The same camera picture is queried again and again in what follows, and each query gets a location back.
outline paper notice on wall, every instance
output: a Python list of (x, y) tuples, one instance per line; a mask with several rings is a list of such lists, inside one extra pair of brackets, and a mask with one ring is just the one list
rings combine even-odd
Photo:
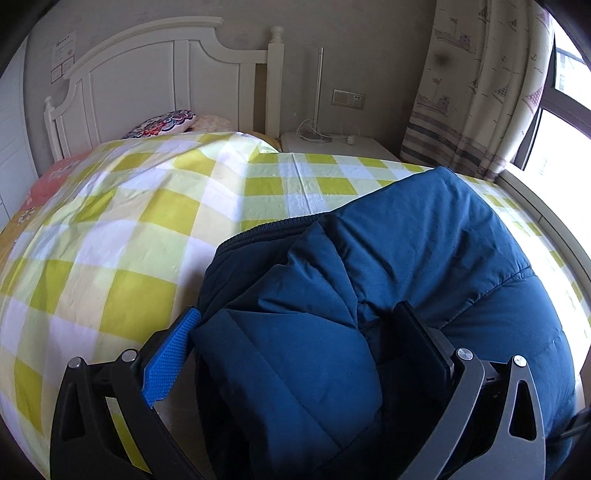
[(51, 82), (55, 82), (74, 65), (76, 31), (67, 34), (51, 47)]

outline bedpost finial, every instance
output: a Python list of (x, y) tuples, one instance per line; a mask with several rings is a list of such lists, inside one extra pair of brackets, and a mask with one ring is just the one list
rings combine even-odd
[(271, 43), (283, 43), (283, 39), (281, 38), (283, 35), (283, 27), (273, 27), (271, 29), (271, 34), (273, 35)]

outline metal screw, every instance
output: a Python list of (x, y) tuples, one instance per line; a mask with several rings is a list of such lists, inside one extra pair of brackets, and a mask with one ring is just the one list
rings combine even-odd
[(78, 368), (82, 365), (82, 358), (79, 356), (75, 356), (72, 360), (68, 362), (68, 367), (70, 368)]
[(474, 358), (474, 354), (468, 350), (467, 348), (459, 348), (457, 350), (457, 356), (458, 358), (461, 358), (462, 360), (472, 360)]
[(515, 355), (513, 357), (513, 361), (518, 367), (524, 367), (527, 365), (527, 360), (523, 358), (521, 355)]
[(121, 359), (127, 363), (133, 362), (137, 357), (138, 352), (136, 352), (135, 350), (126, 350), (121, 354)]

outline checkered blanket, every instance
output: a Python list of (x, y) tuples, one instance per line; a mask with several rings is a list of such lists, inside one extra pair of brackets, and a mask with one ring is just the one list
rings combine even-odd
[[(240, 133), (95, 149), (35, 214), (0, 274), (0, 414), (21, 448), (48, 477), (67, 361), (111, 361), (166, 328), (196, 301), (221, 242), (260, 223), (332, 210), (424, 170), (280, 154)], [(550, 293), (571, 347), (586, 353), (589, 306), (560, 255), (499, 187), (462, 178), (509, 227)]]

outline bed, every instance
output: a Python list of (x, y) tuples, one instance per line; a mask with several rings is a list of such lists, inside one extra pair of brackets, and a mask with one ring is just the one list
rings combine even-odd
[[(217, 42), (220, 24), (184, 17), (122, 32), (68, 72), (62, 105), (47, 100), (54, 158), (69, 162), (57, 164), (63, 184), (41, 205), (25, 203), (0, 236), (0, 414), (45, 477), (53, 409), (70, 358), (110, 361), (167, 327), (196, 301), (216, 247), (231, 236), (332, 210), (427, 170), (281, 153), (270, 140), (248, 134), (257, 124), (268, 137), (280, 132), (281, 29), (272, 30), (267, 51), (232, 51)], [(257, 73), (257, 64), (267, 66), (266, 74)], [(144, 81), (152, 70), (158, 81)], [(143, 119), (175, 108), (224, 116), (237, 131), (119, 140)], [(591, 343), (590, 309), (570, 268), (500, 187), (461, 178), (530, 259), (580, 371)], [(181, 376), (157, 410), (191, 460), (210, 473), (190, 367)], [(116, 404), (111, 407), (130, 458), (143, 466)]]

